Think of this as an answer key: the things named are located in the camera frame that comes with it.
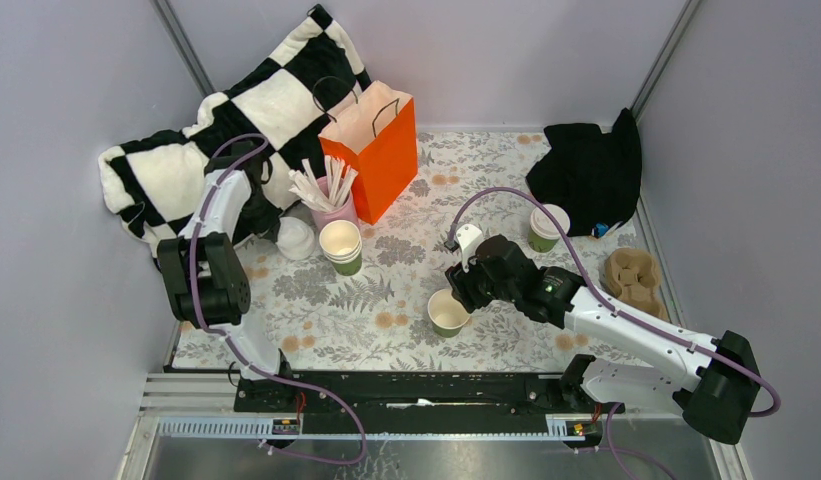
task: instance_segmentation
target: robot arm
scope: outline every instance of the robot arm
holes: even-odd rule
[[[259,322],[242,321],[242,315],[251,307],[251,287],[230,241],[243,207],[247,202],[254,201],[251,182],[245,172],[238,170],[217,184],[221,173],[219,170],[206,176],[200,203],[204,204],[210,189],[219,189],[198,231],[201,311],[208,325],[224,332],[220,340],[229,336],[255,366],[277,373],[281,365],[280,350],[266,337]],[[189,240],[195,225],[193,216],[177,238],[160,242],[157,254],[172,313],[178,320],[191,322],[195,328],[200,328],[187,267]],[[249,368],[242,368],[242,376],[250,380],[261,378]]]
[[[734,375],[706,355],[625,321],[600,304],[583,278],[560,267],[540,267],[518,245],[502,235],[483,240],[479,229],[464,225],[456,237],[462,262],[446,271],[453,296],[468,312],[492,300],[513,303],[539,323],[569,328],[614,344],[650,367],[613,364],[591,355],[576,355],[561,377],[567,401],[622,402],[677,414],[714,440],[739,441],[759,386]],[[631,307],[607,297],[615,308]],[[676,327],[646,313],[649,324],[716,351],[757,373],[745,338],[726,332],[721,339]]]

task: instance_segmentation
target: pink cup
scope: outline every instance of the pink cup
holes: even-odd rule
[[[322,193],[327,195],[328,177],[317,178],[316,182],[319,183],[319,188],[322,189]],[[351,193],[348,194],[348,200],[346,200],[345,205],[336,211],[324,213],[310,209],[310,213],[313,215],[313,222],[316,223],[317,233],[321,232],[322,229],[325,228],[325,225],[334,220],[348,220],[354,225],[360,226],[360,220],[357,218],[357,209],[354,208],[354,196]]]

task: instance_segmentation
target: black and white blanket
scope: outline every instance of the black and white blanket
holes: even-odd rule
[[[243,133],[269,140],[262,189],[279,210],[297,199],[290,169],[312,159],[324,175],[318,134],[371,80],[345,30],[316,5],[268,58],[229,90],[206,97],[195,125],[112,147],[98,157],[104,202],[125,230],[147,242],[174,238],[198,207],[204,168],[225,141]]]

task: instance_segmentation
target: metal floor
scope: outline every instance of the metal floor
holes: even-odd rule
[[[613,425],[618,447],[656,457],[679,479],[719,478],[709,443],[682,421],[620,419]],[[349,458],[356,455],[359,443],[301,440],[288,448]],[[625,461],[641,480],[668,478],[639,459],[626,457]],[[266,450],[257,449],[256,441],[161,436],[154,446],[146,478],[623,480],[626,476],[609,452],[575,455],[562,443],[551,441],[375,441],[369,442],[364,462],[336,467],[280,455],[270,457]]]

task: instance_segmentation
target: paper bag handle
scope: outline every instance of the paper bag handle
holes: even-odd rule
[[[327,110],[325,110],[325,109],[324,109],[324,107],[322,107],[322,105],[321,105],[321,104],[319,104],[319,101],[316,99],[316,87],[318,87],[318,86],[319,86],[319,84],[320,84],[320,83],[322,83],[322,81],[327,80],[327,79],[329,79],[329,78],[333,78],[333,79],[335,79],[335,80],[339,80],[339,81],[340,81],[342,84],[344,84],[346,87],[347,87],[347,86],[349,86],[349,85],[348,85],[348,82],[346,82],[345,80],[343,80],[343,79],[341,79],[341,78],[339,78],[339,77],[336,77],[336,76],[334,76],[334,75],[327,75],[327,76],[324,76],[324,77],[322,77],[322,78],[320,78],[320,79],[316,80],[316,83],[314,83],[314,84],[313,84],[313,103],[315,103],[315,104],[316,104],[316,108],[318,108],[318,109],[319,109],[319,111],[321,111],[322,113],[324,113],[325,115],[327,115],[327,116],[328,116],[328,118],[329,118],[329,119],[331,119],[331,121],[333,121],[334,123],[336,123],[336,118],[335,118],[333,115],[331,115],[330,113],[328,113],[328,111],[327,111]],[[357,96],[357,92],[355,92],[355,91],[354,91],[354,86],[353,86],[353,85],[351,85],[351,94],[352,94],[352,95],[354,95],[354,103],[359,104],[359,103],[360,103],[360,98]]]
[[[396,98],[395,100],[393,100],[393,101],[387,103],[386,105],[384,105],[383,108],[378,110],[378,114],[375,115],[375,118],[372,119],[372,134],[374,134],[375,137],[378,136],[378,131],[375,129],[375,122],[378,121],[378,117],[381,116],[381,113],[383,113],[383,111],[386,110],[387,108],[389,108],[389,106],[392,105],[393,103],[395,104],[395,116],[396,117],[398,116],[398,100],[399,99]]]

